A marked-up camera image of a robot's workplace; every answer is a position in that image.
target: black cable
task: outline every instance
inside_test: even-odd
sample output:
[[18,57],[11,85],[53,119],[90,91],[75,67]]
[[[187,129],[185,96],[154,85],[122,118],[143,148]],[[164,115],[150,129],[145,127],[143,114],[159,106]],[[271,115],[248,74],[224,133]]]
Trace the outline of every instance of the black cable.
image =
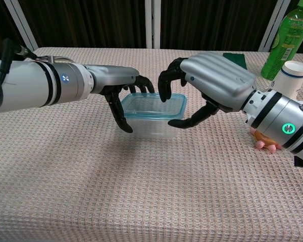
[[0,64],[0,83],[5,80],[6,75],[9,73],[14,54],[21,55],[25,58],[36,59],[37,55],[31,52],[30,49],[23,47],[9,38],[3,40],[4,50],[1,55]]

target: orange toy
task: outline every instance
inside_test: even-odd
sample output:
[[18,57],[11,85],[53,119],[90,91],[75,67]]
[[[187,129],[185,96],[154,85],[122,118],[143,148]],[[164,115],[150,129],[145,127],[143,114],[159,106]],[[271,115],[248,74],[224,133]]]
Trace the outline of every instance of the orange toy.
[[257,131],[254,128],[250,128],[250,133],[254,135],[256,139],[256,147],[258,149],[267,148],[270,152],[276,152],[276,149],[281,149],[282,147],[276,143],[274,140],[263,135],[261,132]]

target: robotic hand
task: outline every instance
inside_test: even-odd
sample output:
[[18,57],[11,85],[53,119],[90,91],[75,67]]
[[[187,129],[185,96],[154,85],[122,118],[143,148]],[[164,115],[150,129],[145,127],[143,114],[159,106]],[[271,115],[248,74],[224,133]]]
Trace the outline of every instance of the robotic hand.
[[178,58],[161,72],[158,89],[161,100],[171,98],[171,82],[181,80],[201,92],[206,105],[191,118],[170,120],[177,128],[190,128],[215,115],[241,111],[246,123],[281,144],[295,155],[295,166],[303,167],[303,102],[291,100],[274,90],[256,89],[256,76],[227,58],[211,52]]
[[[0,112],[32,107],[43,107],[79,101],[90,93],[103,95],[118,126],[125,132],[133,130],[127,124],[119,99],[122,89],[154,93],[150,80],[130,67],[93,66],[76,63],[56,63],[54,58],[38,57],[29,49],[18,46],[9,39],[0,61]],[[17,53],[34,61],[12,61]]]

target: blue container rim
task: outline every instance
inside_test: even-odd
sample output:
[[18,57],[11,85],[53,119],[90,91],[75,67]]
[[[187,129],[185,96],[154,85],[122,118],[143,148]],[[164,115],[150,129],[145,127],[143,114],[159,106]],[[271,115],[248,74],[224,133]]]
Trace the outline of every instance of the blue container rim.
[[[130,93],[128,94],[122,101],[121,104],[122,106],[124,106],[124,104],[126,104],[128,102],[128,99],[131,96],[145,96],[145,97],[150,97],[152,96],[153,98],[160,98],[159,93]],[[179,112],[177,114],[171,114],[171,115],[155,115],[155,114],[135,114],[135,113],[126,113],[126,110],[124,109],[124,115],[125,118],[135,118],[135,119],[182,119],[184,116],[184,112],[185,112],[185,108],[186,108],[186,104],[187,104],[187,98],[180,93],[172,93],[171,99],[172,98],[179,98],[179,99],[183,99],[182,104],[181,104],[181,108],[179,110]]]

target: green plastic bottle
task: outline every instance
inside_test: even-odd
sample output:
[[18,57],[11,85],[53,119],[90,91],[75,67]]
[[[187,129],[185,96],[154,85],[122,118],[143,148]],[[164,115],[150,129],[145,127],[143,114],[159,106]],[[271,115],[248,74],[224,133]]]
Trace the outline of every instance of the green plastic bottle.
[[303,0],[283,19],[261,75],[272,81],[286,61],[293,59],[303,41]]

